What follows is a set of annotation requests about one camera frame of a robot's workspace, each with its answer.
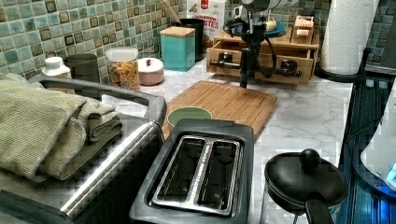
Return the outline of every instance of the teal canister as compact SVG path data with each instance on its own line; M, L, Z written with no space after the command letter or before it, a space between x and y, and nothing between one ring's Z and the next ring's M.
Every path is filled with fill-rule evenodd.
M186 72L195 64L195 29L171 26L160 31L163 67Z

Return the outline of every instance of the toaster slot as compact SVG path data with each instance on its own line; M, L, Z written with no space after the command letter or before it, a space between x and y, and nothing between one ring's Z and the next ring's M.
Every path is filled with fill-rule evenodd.
M186 201L204 145L205 141L200 138L181 139L159 186L158 200L174 203Z
M234 142L217 141L213 144L198 205L231 211L238 152L239 146Z

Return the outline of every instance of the white container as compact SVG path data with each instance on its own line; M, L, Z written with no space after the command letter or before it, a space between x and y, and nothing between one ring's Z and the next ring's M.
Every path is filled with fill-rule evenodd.
M114 48L106 51L108 76L114 86L140 91L137 55L135 48Z
M156 58L139 59L140 84L145 86L156 85L163 81L163 62Z
M61 57L50 57L45 61L46 66L41 71L44 76L47 77L60 77L60 78L72 78L70 68L64 65L64 60ZM50 88L53 91L63 91L66 93L74 93L73 90L63 88Z

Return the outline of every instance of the wooden drawer organizer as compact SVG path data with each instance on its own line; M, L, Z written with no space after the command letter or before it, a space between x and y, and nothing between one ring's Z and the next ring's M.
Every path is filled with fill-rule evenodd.
M276 52L276 67L280 68L283 60L292 60L297 62L297 70L301 71L300 77L284 77L281 75L273 75L272 77L265 77L257 72L255 78L264 81L283 82L290 84L307 84L314 75L315 64L318 58L319 49L319 33L314 32L314 37L311 45L307 44L292 44L290 43L291 28L286 29L286 33L280 37L270 38L274 51ZM217 61L219 54L228 52L233 55L233 63L240 63L241 50L247 45L239 36L231 37L226 33L220 33L214 38L215 45L208 49L206 54L206 71L240 77L238 69L221 68L210 66L211 60ZM262 42L260 49L259 61L261 66L272 67L271 50L266 41Z

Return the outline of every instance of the green bowl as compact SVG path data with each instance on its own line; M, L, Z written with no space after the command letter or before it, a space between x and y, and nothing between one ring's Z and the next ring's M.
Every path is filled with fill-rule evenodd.
M169 132L175 128L181 119L212 119L212 114L196 106L185 106L172 111L168 116Z

